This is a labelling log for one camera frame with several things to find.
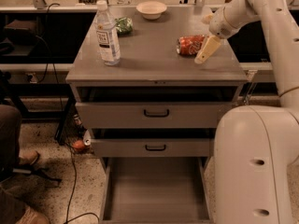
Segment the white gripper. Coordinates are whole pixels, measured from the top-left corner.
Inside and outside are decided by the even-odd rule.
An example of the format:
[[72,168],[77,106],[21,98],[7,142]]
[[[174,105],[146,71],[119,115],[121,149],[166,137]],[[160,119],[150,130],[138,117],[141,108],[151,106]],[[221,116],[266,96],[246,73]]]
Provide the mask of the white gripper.
[[202,19],[203,24],[209,24],[209,32],[213,35],[204,39],[194,61],[204,63],[221,46],[221,39],[227,39],[237,33],[237,30],[227,21],[225,9],[219,8],[214,14],[208,14]]

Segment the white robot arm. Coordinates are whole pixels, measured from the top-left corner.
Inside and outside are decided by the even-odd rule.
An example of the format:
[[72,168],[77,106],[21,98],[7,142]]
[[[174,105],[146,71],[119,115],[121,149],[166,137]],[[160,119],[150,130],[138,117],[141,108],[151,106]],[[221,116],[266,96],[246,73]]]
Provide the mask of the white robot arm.
[[232,0],[207,19],[204,63],[221,40],[259,21],[278,90],[278,107],[228,111],[214,140],[216,224],[292,224],[287,168],[299,157],[299,26],[294,0]]

